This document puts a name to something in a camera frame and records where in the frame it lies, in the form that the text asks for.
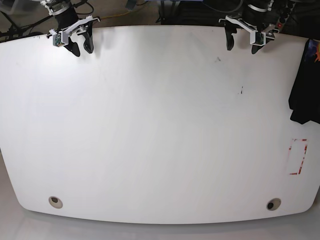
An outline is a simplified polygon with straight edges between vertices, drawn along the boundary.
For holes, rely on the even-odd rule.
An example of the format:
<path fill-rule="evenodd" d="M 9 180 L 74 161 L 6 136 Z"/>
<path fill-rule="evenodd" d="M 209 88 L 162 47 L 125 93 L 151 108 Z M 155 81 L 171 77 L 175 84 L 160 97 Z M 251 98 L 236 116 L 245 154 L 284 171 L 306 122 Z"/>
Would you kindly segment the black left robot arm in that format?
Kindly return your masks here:
<path fill-rule="evenodd" d="M 234 47 L 234 34 L 237 28 L 241 28 L 249 33 L 249 43 L 251 53 L 254 55 L 266 44 L 275 40 L 276 25 L 267 21 L 268 12 L 272 10 L 272 0 L 248 0 L 240 1 L 242 12 L 237 15 L 226 15 L 219 19 L 223 22 L 226 49 L 231 51 Z"/>

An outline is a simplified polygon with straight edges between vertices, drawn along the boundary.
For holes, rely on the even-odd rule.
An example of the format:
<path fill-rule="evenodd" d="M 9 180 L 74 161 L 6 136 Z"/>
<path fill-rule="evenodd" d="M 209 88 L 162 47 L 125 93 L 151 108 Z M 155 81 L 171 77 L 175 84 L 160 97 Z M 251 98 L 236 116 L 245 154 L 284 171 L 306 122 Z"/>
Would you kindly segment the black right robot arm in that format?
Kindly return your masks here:
<path fill-rule="evenodd" d="M 94 51 L 93 41 L 93 25 L 99 22 L 99 17 L 93 17 L 92 13 L 82 13 L 84 18 L 80 18 L 80 14 L 76 12 L 76 8 L 82 5 L 94 8 L 87 0 L 81 0 L 73 4 L 70 0 L 41 0 L 40 4 L 48 10 L 50 16 L 57 21 L 57 29 L 50 29 L 47 37 L 52 37 L 52 43 L 55 47 L 64 47 L 76 57 L 81 55 L 79 46 L 73 42 L 71 37 L 73 34 L 84 37 L 83 48 L 92 54 Z"/>

